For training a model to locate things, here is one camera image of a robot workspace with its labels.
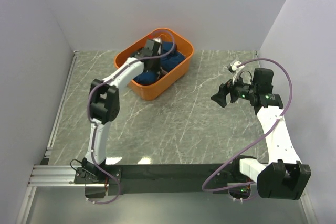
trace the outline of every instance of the white enclosure wall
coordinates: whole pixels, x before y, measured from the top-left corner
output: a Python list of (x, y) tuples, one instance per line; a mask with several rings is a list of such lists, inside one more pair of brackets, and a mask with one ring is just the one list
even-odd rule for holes
[(75, 50), (123, 49), (169, 27), (197, 49), (259, 50), (285, 0), (47, 0)]
[(15, 223), (73, 52), (44, 0), (0, 0), (0, 216)]
[[(335, 38), (336, 0), (287, 0), (260, 50), (292, 77), (286, 121), (294, 147), (312, 169), (308, 189), (320, 223), (336, 223)], [(275, 76), (275, 91), (287, 102), (286, 78), (281, 71)]]

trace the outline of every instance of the black mounting bar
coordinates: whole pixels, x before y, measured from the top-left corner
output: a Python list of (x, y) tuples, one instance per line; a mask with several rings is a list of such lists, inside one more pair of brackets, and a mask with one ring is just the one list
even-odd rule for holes
[[(203, 182), (218, 169), (221, 164), (176, 164), (176, 165), (103, 165), (103, 169), (116, 177), (121, 184), (123, 194), (139, 193), (186, 193), (202, 191)], [(239, 166), (229, 164), (208, 183), (209, 188), (227, 186), (227, 183), (243, 183), (249, 178), (239, 172)], [(108, 184), (108, 195), (115, 195), (118, 186), (106, 177), (93, 175), (83, 167), (77, 168), (75, 184)], [(104, 188), (86, 190), (89, 198), (105, 195)]]

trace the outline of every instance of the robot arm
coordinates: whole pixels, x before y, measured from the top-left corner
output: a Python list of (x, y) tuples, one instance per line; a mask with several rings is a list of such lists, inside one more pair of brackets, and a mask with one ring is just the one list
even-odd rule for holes
[[(105, 82), (110, 79), (114, 79), (113, 77), (121, 71), (121, 69), (136, 59), (130, 57), (127, 61), (113, 74), (104, 78), (102, 81), (95, 80), (91, 85), (91, 89), (93, 89), (97, 84), (101, 82)], [(91, 123), (91, 134), (90, 134), (90, 143), (88, 151), (85, 155), (85, 158), (90, 163), (93, 163), (91, 158), (92, 151), (92, 141), (95, 138), (94, 145), (94, 158), (96, 162), (100, 165), (106, 159), (106, 143), (108, 139), (108, 133), (110, 130), (110, 126), (112, 121), (117, 115), (111, 115), (113, 111), (119, 111), (119, 90), (122, 90), (127, 86), (127, 84), (132, 81), (136, 76), (140, 75), (143, 72), (144, 63), (136, 62), (128, 67), (119, 77), (117, 77), (114, 81), (107, 83), (100, 90), (98, 90), (95, 99), (91, 104), (91, 112), (92, 112), (92, 123)]]
[(273, 72), (270, 69), (256, 68), (251, 84), (240, 77), (240, 62), (229, 66), (235, 72), (234, 78), (219, 86), (218, 94), (211, 99), (220, 106), (226, 106), (226, 96), (230, 94), (231, 103), (238, 98), (250, 101), (266, 134), (269, 154), (268, 166), (254, 158), (239, 158), (239, 171), (257, 183), (262, 198), (299, 199), (311, 175), (309, 165), (303, 165), (294, 150), (286, 127), (283, 105), (278, 94), (272, 94)]

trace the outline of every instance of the orange plastic tub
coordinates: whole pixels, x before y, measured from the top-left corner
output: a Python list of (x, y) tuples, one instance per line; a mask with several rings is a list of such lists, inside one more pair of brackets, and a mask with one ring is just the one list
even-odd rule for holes
[[(149, 36), (157, 31), (157, 30), (168, 30), (170, 31), (175, 39), (175, 43), (177, 44), (177, 50), (183, 54), (184, 61), (182, 61), (177, 67), (175, 67), (172, 71), (163, 76), (160, 80), (152, 85), (140, 85), (135, 81), (131, 81), (129, 83), (129, 87), (137, 93), (143, 100), (152, 101), (156, 97), (158, 97), (163, 91), (165, 91), (170, 85), (172, 85), (175, 81), (177, 81), (182, 75), (187, 73), (190, 65), (190, 60), (194, 54), (194, 46), (181, 35), (176, 32), (168, 29), (168, 28), (158, 28), (152, 31), (150, 34), (147, 34), (145, 37), (134, 43), (132, 46), (128, 47), (124, 51), (120, 52), (116, 58), (114, 59), (114, 65), (116, 68), (120, 68), (127, 60), (127, 58), (135, 51), (137, 51), (140, 47), (143, 47), (146, 43), (146, 40)], [(159, 32), (155, 34), (154, 37), (160, 37), (162, 41), (172, 42), (171, 36), (165, 31)]]

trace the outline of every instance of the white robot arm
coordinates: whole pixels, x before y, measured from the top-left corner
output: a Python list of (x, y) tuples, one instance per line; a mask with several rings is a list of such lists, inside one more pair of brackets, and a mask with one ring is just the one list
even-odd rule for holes
[[(125, 66), (128, 66), (131, 62), (135, 61), (136, 59), (133, 57), (130, 57), (127, 59), (127, 61), (113, 74), (103, 79), (103, 81), (107, 81), (110, 79), (114, 79), (113, 77), (121, 71)], [(108, 82), (107, 85), (109, 86), (115, 86), (118, 90), (124, 89), (127, 84), (132, 81), (136, 76), (140, 75), (143, 72), (144, 64), (143, 62), (136, 62), (132, 65), (130, 65), (123, 73), (121, 73), (114, 81)], [(95, 145), (93, 147), (94, 149), (94, 158), (96, 162), (101, 164), (106, 159), (106, 144), (108, 139), (108, 133), (111, 126), (111, 121), (108, 121), (106, 123), (103, 123), (100, 119), (93, 118), (93, 122), (91, 123), (91, 134), (90, 134), (90, 143), (88, 151), (85, 155), (85, 158), (90, 162), (93, 163), (91, 152), (92, 152), (92, 141), (93, 138), (95, 138)]]

